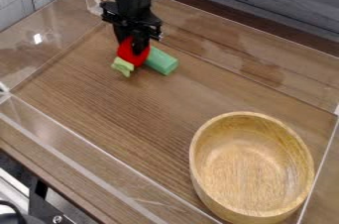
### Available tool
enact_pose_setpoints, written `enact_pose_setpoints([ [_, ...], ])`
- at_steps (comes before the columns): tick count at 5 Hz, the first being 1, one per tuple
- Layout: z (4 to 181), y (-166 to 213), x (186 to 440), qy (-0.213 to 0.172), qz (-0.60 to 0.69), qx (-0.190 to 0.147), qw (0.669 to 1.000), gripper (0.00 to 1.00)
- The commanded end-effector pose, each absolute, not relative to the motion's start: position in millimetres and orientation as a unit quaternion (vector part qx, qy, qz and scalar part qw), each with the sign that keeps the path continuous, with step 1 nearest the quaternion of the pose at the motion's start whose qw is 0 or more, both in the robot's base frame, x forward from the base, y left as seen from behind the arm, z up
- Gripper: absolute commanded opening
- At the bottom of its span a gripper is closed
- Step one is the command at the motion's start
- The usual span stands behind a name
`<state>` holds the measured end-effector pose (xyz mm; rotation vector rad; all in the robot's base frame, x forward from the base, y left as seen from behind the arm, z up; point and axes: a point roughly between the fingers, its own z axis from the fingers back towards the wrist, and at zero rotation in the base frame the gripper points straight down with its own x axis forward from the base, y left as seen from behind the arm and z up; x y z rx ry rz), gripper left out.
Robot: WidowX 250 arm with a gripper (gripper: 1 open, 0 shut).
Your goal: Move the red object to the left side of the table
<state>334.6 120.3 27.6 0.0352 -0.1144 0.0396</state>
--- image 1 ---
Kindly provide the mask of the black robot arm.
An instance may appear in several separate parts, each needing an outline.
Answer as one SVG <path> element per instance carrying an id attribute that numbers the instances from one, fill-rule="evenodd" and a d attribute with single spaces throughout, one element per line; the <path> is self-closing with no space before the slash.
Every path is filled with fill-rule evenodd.
<path id="1" fill-rule="evenodd" d="M 141 55 L 149 45 L 149 40 L 160 40 L 161 20 L 150 11 L 150 0 L 113 0 L 102 1 L 101 19 L 108 22 L 120 43 L 129 38 L 130 50 L 136 56 Z"/>

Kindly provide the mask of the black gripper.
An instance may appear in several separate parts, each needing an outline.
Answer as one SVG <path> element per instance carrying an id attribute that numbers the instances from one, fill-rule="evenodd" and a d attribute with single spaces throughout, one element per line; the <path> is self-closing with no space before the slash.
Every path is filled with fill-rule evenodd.
<path id="1" fill-rule="evenodd" d="M 132 37 L 132 51 L 138 56 L 149 39 L 160 40 L 161 20 L 150 11 L 150 0 L 101 2 L 101 19 L 112 25 L 117 42 Z"/>

